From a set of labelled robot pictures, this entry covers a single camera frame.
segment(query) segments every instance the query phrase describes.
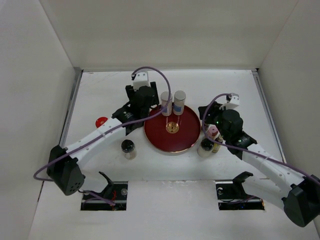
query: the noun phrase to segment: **white table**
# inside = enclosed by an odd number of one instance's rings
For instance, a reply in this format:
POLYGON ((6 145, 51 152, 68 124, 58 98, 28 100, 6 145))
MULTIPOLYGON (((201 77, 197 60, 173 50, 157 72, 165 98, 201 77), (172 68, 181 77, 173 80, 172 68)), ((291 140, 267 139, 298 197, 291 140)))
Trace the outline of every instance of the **white table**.
MULTIPOLYGON (((198 107, 207 105, 216 95, 238 93, 237 111, 244 120, 244 130, 281 159, 250 70, 168 70, 164 74, 172 93, 186 92, 185 104, 197 115, 198 107)), ((99 117, 111 117, 128 101, 125 86, 131 84, 130 75, 131 72, 83 74, 66 146, 96 129, 99 117)), ((166 90, 165 81, 157 73, 149 72, 149 80, 156 81, 159 94, 166 90)), ((84 170, 102 171, 113 181, 129 181, 127 211, 82 212, 79 193, 66 197, 53 183, 46 182, 30 240, 319 239, 313 222, 305 228, 297 227, 283 211, 268 203, 265 211, 219 211, 212 180, 232 179, 243 171, 265 178, 226 148, 203 159, 197 155, 199 142, 186 152, 172 155, 153 147, 142 128, 126 138, 136 145, 135 159, 124 158, 119 140, 106 146, 84 170)))

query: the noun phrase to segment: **robotic arm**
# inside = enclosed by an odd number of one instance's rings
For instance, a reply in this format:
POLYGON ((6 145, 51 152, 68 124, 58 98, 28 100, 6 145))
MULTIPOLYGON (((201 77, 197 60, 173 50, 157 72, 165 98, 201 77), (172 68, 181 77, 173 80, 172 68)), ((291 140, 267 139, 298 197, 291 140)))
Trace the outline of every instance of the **robotic arm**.
POLYGON ((228 150, 239 159, 254 166, 268 179, 259 179, 250 172, 243 172, 233 179, 242 191, 270 202, 282 209, 288 218, 300 227, 305 227, 320 214, 320 186, 291 168, 271 162, 267 153, 255 139, 243 131, 243 120, 233 108, 239 105, 239 96, 227 96, 226 104, 214 102, 205 119, 207 106, 199 107, 200 119, 206 124, 214 124, 228 146, 238 147, 228 150))
POLYGON ((97 176, 81 171, 81 169, 107 145, 142 127, 144 122, 129 124, 104 134, 106 131, 118 125, 148 117, 151 106, 159 104, 156 83, 149 83, 147 72, 139 72, 132 76, 132 85, 127 85, 125 90, 129 102, 116 110, 105 124, 65 148, 57 145, 50 151, 49 163, 65 154, 69 154, 61 161, 48 167, 46 171, 66 196, 82 189, 100 193, 101 197, 105 198, 108 195, 107 188, 110 187, 112 181, 103 172, 100 172, 100 175, 97 176), (74 150, 84 144, 87 147, 73 153, 74 150))

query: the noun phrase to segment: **red plate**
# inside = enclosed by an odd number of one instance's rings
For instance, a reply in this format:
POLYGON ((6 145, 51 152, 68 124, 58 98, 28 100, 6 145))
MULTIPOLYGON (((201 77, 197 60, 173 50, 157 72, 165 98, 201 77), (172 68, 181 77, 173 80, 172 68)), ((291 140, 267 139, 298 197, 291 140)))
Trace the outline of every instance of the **red plate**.
MULTIPOLYGON (((158 111, 152 110, 150 116, 158 111)), ((160 114, 144 123, 144 132, 150 143, 164 152, 177 153, 191 148, 200 131, 200 120, 188 106, 184 106, 180 116, 172 111, 170 116, 160 114)))

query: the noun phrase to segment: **purple cable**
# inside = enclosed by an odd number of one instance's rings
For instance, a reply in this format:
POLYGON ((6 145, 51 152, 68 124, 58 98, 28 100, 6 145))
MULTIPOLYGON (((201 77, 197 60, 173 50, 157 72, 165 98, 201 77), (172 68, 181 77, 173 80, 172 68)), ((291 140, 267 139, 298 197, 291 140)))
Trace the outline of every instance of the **purple cable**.
POLYGON ((94 197, 85 200, 83 204, 85 204, 86 202, 88 202, 88 201, 90 201, 90 200, 94 200, 94 199, 97 200, 97 199, 99 199, 99 200, 105 201, 107 204, 110 204, 111 206, 115 206, 115 205, 116 205, 116 204, 115 204, 113 201, 111 201, 110 199, 103 198, 103 197, 95 194, 95 193, 92 192, 92 191, 87 191, 87 190, 85 190, 84 192, 86 192, 87 194, 90 194, 91 196, 94 196, 94 197))
MULTIPOLYGON (((109 134, 110 132, 112 132, 112 131, 114 131, 114 130, 116 130, 116 129, 118 129, 118 128, 125 127, 125 126, 130 125, 130 124, 137 124, 137 123, 141 123, 141 122, 144 122, 144 121, 153 119, 153 118, 155 118, 156 116, 160 115, 160 114, 167 108, 167 106, 168 106, 168 104, 169 104, 169 101, 170 101, 170 99, 171 99, 171 88, 170 88, 170 84, 169 84, 169 81, 168 81, 167 77, 166 77, 160 70, 158 70, 158 69, 156 69, 156 68, 154 68, 154 67, 152 67, 152 66, 142 66, 142 67, 139 67, 139 68, 137 68, 136 70, 134 70, 134 72, 133 72, 131 75, 136 74, 138 71, 140 71, 140 70, 142 70, 142 69, 150 69, 150 70, 156 71, 157 73, 159 73, 159 74, 164 78, 164 80, 165 80, 165 82, 166 82, 166 84, 167 84, 167 86, 168 86, 168 92, 169 92, 169 97, 168 97, 168 100, 167 100, 165 106, 164 106, 159 112, 157 112, 156 114, 154 114, 154 115, 152 115, 152 116, 148 116, 148 117, 145 117, 145 118, 142 118, 142 119, 139 119, 139 120, 134 120, 134 121, 129 121, 129 122, 126 122, 126 123, 122 123, 122 124, 120 124, 120 125, 118 125, 118 126, 115 126, 115 127, 111 128, 111 129, 109 129, 108 131, 106 131, 106 132, 104 133, 104 135, 107 135, 107 134, 109 134)), ((39 168, 39 169, 33 174, 33 178, 36 179, 36 180, 39 180, 39 181, 53 182, 52 179, 47 179, 47 178, 38 177, 37 175, 38 175, 40 172, 42 172, 43 170, 45 170, 45 169, 47 169, 48 167, 52 166, 53 164, 55 164, 55 163, 59 162, 60 160, 64 159, 65 157, 67 157, 67 156, 69 156, 69 155, 72 155, 72 154, 80 151, 81 149, 84 149, 84 148, 86 148, 87 146, 93 144, 94 142, 96 142, 96 141, 98 141, 99 139, 101 139, 104 135, 101 134, 100 136, 97 136, 96 138, 92 139, 91 141, 87 142, 86 144, 84 144, 84 145, 82 145, 82 146, 80 146, 80 147, 78 147, 78 148, 76 148, 76 149, 74 149, 74 150, 72 150, 72 151, 70 151, 70 152, 68 152, 68 153, 66 153, 66 154, 64 154, 64 155, 62 155, 62 156, 54 159, 54 160, 52 160, 52 161, 49 162, 48 164, 42 166, 41 168, 39 168)), ((92 196, 94 196, 94 197, 96 197, 96 198, 98 198, 98 199, 100 199, 100 200, 103 200, 103 201, 105 201, 105 202, 106 202, 106 200, 111 201, 111 200, 109 200, 109 199, 104 199, 104 198, 96 195, 95 193, 93 193, 93 192, 91 192, 91 191, 85 191, 85 192, 87 192, 87 193, 89 193, 90 195, 92 195, 92 196)))
POLYGON ((240 201, 230 201, 230 202, 227 202, 227 204, 241 204, 243 202, 246 202, 246 201, 249 201, 251 199, 254 199, 255 196, 251 196, 251 197, 248 197, 247 199, 243 199, 243 200, 240 200, 240 201))
POLYGON ((100 198, 97 198, 97 197, 89 198, 89 199, 85 200, 85 201, 82 203, 82 206, 84 206, 87 202, 89 202, 89 201, 91 201, 91 200, 100 200, 100 198))
POLYGON ((246 153, 250 153, 250 154, 253 154, 253 155, 256 155, 258 157, 261 157, 261 158, 264 158, 270 162, 273 162, 275 164, 279 164, 279 165, 282 165, 282 166, 285 166, 285 167, 288 167, 302 175, 304 175, 306 178, 308 178, 309 180, 311 180, 312 182, 314 182, 316 185, 318 185, 320 187, 320 182, 318 182, 317 180, 315 180, 312 176, 310 176, 308 173, 306 173, 305 171, 303 170, 300 170, 299 168, 295 167, 295 166, 292 166, 288 163, 284 163, 282 161, 277 161, 273 158, 270 158, 268 156, 265 156, 265 155, 262 155, 260 153, 257 153, 257 152, 254 152, 254 151, 250 151, 250 150, 247 150, 247 149, 243 149, 243 148, 240 148, 240 147, 237 147, 237 146, 232 146, 232 145, 227 145, 227 144, 223 144, 221 142, 218 142, 218 141, 215 141, 213 139, 211 139, 208 134, 206 133, 206 130, 205 130, 205 119, 206 119, 206 116, 208 114, 208 111, 209 109, 211 108, 212 104, 214 104, 214 102, 222 97, 222 96, 230 96, 231 94, 230 93, 222 93, 222 94, 219 94, 218 96, 216 96, 211 102, 210 104, 206 107, 205 111, 204 111, 204 114, 203 114, 203 117, 202 117, 202 131, 204 132, 204 135, 207 139, 209 139, 211 142, 215 143, 215 144, 219 144, 221 146, 224 146, 224 147, 227 147, 227 148, 230 148, 230 149, 236 149, 236 150, 240 150, 240 151, 243 151, 243 152, 246 152, 246 153))

